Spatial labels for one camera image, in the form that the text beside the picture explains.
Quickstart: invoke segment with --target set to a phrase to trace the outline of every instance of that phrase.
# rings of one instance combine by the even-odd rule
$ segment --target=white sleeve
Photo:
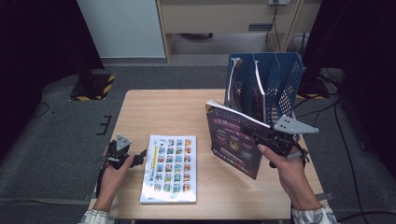
[[[78,224],[114,224],[114,217],[106,212],[88,210]]]
[[[310,211],[291,209],[291,213],[296,224],[337,224],[335,215],[329,206]]]

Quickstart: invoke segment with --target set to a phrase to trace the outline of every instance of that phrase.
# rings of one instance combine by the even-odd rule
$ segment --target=person's right hand
[[[299,211],[316,210],[322,207],[306,179],[303,160],[300,157],[286,159],[275,154],[271,148],[258,144],[262,155],[271,161],[279,173],[282,188],[288,193],[294,208]]]

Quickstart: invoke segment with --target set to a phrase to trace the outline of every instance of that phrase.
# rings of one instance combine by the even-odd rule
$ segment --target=person's left hand
[[[93,209],[107,213],[110,211],[114,197],[116,196],[117,191],[119,190],[133,161],[134,155],[130,155],[119,170],[116,170],[112,165],[107,166],[102,177],[100,193]]]

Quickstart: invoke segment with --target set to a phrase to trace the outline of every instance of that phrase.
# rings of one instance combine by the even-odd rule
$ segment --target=white wall
[[[155,0],[78,0],[101,58],[165,58]]]

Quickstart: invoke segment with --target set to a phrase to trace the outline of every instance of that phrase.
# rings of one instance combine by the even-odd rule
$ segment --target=wooden table
[[[113,137],[132,140],[129,152],[149,145],[151,134],[197,136],[197,204],[142,205],[144,165],[129,170],[110,213],[128,219],[288,219],[290,199],[277,170],[262,160],[253,180],[212,154],[205,102],[223,103],[224,90],[137,90],[126,93]],[[305,172],[315,193],[321,193],[313,163]]]

